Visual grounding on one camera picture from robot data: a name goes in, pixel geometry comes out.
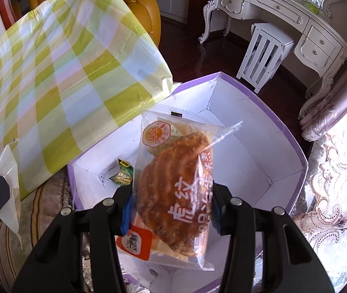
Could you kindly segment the white snack pouch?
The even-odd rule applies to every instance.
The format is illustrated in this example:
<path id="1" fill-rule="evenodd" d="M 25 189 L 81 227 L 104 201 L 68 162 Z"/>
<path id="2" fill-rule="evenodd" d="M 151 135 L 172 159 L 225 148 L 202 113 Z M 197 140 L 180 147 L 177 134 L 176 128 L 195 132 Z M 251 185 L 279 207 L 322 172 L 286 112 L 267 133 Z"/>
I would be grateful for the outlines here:
<path id="1" fill-rule="evenodd" d="M 22 245 L 19 233 L 21 220 L 21 197 L 19 190 L 18 165 L 11 150 L 18 140 L 7 144 L 0 153 L 0 177 L 5 179 L 7 189 L 5 192 L 6 202 L 0 209 L 0 220 L 17 236 Z"/>

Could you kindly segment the green pea snack packet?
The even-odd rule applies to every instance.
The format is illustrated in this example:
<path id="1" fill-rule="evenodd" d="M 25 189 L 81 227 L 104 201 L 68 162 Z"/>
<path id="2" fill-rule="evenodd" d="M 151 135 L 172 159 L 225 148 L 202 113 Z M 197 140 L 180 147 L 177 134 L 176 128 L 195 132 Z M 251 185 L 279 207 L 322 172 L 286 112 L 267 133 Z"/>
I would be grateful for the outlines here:
<path id="1" fill-rule="evenodd" d="M 119 172 L 111 176 L 109 179 L 116 185 L 122 187 L 131 185 L 134 177 L 133 166 L 125 160 L 118 159 Z"/>

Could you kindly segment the tiger-skin cake bread package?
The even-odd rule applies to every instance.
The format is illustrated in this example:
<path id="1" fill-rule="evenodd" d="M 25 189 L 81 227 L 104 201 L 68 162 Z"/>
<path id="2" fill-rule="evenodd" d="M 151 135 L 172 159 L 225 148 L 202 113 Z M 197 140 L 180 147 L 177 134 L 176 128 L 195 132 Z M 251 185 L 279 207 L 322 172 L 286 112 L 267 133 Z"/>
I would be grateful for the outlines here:
<path id="1" fill-rule="evenodd" d="M 142 261 L 211 271 L 214 147 L 242 123 L 214 125 L 169 106 L 144 109 L 141 116 L 130 226 L 117 246 Z"/>

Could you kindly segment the striped plush cushion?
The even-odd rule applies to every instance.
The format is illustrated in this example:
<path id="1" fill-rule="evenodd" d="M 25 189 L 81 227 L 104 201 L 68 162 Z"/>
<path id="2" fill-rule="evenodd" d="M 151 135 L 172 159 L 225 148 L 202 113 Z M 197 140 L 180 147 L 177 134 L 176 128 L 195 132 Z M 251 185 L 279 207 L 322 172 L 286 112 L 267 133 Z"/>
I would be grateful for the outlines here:
<path id="1" fill-rule="evenodd" d="M 62 168 L 21 201 L 19 233 L 0 222 L 0 285 L 11 292 L 33 247 L 64 207 L 72 206 L 67 168 Z"/>

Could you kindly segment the pink embroidered curtain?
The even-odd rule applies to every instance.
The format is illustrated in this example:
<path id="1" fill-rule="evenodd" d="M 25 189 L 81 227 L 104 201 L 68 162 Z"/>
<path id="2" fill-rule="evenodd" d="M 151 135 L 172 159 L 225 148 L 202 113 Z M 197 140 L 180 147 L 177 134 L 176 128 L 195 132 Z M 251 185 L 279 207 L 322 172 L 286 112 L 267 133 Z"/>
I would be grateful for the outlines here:
<path id="1" fill-rule="evenodd" d="M 340 291 L 347 283 L 347 69 L 301 124 L 313 149 L 292 216 Z"/>

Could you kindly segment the green checkered tablecloth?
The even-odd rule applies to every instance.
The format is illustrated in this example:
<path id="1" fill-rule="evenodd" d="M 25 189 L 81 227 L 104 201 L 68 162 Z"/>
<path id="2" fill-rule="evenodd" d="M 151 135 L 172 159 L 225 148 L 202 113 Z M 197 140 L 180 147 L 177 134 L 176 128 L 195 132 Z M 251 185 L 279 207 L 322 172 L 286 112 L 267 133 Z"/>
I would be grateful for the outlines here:
<path id="1" fill-rule="evenodd" d="M 0 36 L 0 152 L 21 198 L 174 90 L 123 0 L 48 0 Z"/>

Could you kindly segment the white slatted stool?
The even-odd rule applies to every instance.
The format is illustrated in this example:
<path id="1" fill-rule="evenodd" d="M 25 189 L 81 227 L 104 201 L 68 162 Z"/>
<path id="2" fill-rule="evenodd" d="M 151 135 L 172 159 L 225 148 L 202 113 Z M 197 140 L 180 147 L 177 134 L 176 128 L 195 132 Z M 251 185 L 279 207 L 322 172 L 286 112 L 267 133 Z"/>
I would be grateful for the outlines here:
<path id="1" fill-rule="evenodd" d="M 254 23 L 251 40 L 237 78 L 244 79 L 259 93 L 275 75 L 294 45 L 294 39 L 270 23 Z"/>

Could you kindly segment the white ornate dressing table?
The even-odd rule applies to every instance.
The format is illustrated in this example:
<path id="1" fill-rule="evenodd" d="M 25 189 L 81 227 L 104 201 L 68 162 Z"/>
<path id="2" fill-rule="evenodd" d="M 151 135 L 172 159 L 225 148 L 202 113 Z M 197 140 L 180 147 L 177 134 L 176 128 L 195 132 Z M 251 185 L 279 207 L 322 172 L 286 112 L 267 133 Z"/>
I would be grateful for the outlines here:
<path id="1" fill-rule="evenodd" d="M 209 38 L 214 10 L 225 12 L 229 21 L 271 18 L 282 24 L 299 37 L 295 57 L 320 78 L 318 90 L 306 92 L 306 105 L 312 105 L 330 93 L 337 72 L 347 60 L 347 35 L 332 23 L 330 11 L 330 6 L 343 1 L 324 0 L 322 11 L 315 14 L 302 0 L 209 0 L 203 8 L 205 30 L 199 42 Z"/>

